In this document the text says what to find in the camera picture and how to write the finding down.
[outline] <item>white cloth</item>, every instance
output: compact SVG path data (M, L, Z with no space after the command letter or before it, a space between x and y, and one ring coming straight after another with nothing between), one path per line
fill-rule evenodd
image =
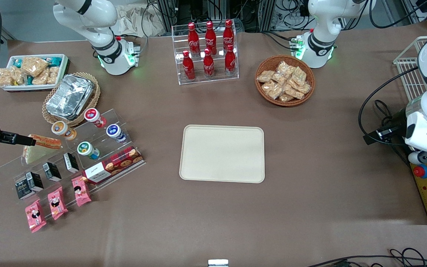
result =
M133 34L139 37L144 37L143 30L141 29L141 16L144 12L143 19L143 29L148 37L158 36L166 31L161 21L161 14L159 11L154 8L154 6L149 5L149 8L146 9L146 4L144 3L132 3L126 5L116 6L119 19L119 32L121 34Z

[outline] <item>red emergency stop button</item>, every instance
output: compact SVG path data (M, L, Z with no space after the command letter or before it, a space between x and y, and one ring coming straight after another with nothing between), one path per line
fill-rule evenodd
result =
M426 165L419 165L413 168L413 174L423 179L427 178L427 167Z

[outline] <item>red bottle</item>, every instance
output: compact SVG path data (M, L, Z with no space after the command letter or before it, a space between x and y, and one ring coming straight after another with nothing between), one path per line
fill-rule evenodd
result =
M189 57L189 51L184 50L182 51L182 54L184 55L184 59L182 61L185 76L187 77L187 81L194 81L195 80L195 71L193 69L193 61Z
M235 54L234 45L227 46L227 54L225 55L225 74L233 76L235 74Z
M192 57L200 57L200 44L199 44L199 35L195 31L195 24L190 22L188 24L189 35L187 41L189 42L190 53Z
M214 23L207 22L207 32L205 33L205 45L210 51L212 51L212 55L217 54L217 36L214 32Z
M232 30L232 20L225 21L224 30L224 54L227 52L227 45L234 44L234 31Z
M203 58L203 72L207 80L212 79L215 76L214 59L212 59L210 49L204 50L205 57Z

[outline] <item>woven basket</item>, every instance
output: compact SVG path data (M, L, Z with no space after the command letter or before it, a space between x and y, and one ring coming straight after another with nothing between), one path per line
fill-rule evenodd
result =
M263 71L276 70L276 68L278 67L279 63L282 60L284 62L288 63L288 65L290 65L290 66L299 66L307 74L307 77L305 80L311 85L311 91L309 91L309 93L307 93L303 99L293 99L293 100L288 101L288 102L281 102L278 100L274 100L274 99L270 98L263 91L263 89L261 88L262 83L260 83L256 79L256 77L258 77ZM311 95L312 95L312 93L314 93L314 89L315 89L315 78L314 78L314 73L312 72L311 68L309 68L309 66L307 66L307 64L302 62L301 60L299 60L293 56L276 55L276 56L268 57L258 66L258 69L256 70L255 84L256 84L256 89L258 89L258 92L266 100L270 101L271 103L274 103L274 104L280 105L280 106L294 106L294 105L299 105L299 104L303 103L304 101L306 101L308 98L311 97Z
M73 73L73 75L88 79L88 80L92 81L93 84L95 85L95 90L92 92L92 95L88 99L88 104L86 105L85 110L87 110L89 108L94 108L96 106L96 104L98 103L98 98L100 98L100 86L98 85L97 80L91 74L88 74L85 72L76 72L76 73ZM49 112L47 112L47 106L46 106L47 101L49 101L49 99L52 96L54 96L54 93L56 93L58 88L59 88L59 85L57 85L54 89L52 89L52 91L50 91L49 95L46 97L46 100L44 101L44 104L42 105L42 116L50 124L53 124L56 121L63 121L68 126L75 127L75 126L79 125L81 122L83 122L83 120L85 120L85 118L83 117L83 115L85 114L85 110L83 110L83 112L81 112L80 115L73 121L69 121L69 120L66 120L64 118L51 115Z

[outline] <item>bottle cap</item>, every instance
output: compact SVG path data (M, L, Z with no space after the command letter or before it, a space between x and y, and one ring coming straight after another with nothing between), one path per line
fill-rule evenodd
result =
M81 142L77 147L78 154L81 154L82 156L90 155L92 150L93 146L89 142Z
M63 135L68 130L68 125L63 121L52 124L52 132L56 135Z
M108 126L108 128L106 128L106 134L107 134L109 137L116 138L116 137L118 137L121 133L122 133L122 132L121 132L120 127L119 127L118 125L116 125L116 124L112 124L112 125Z
M96 122L100 118L100 112L96 108L89 108L85 111L85 120L88 122Z

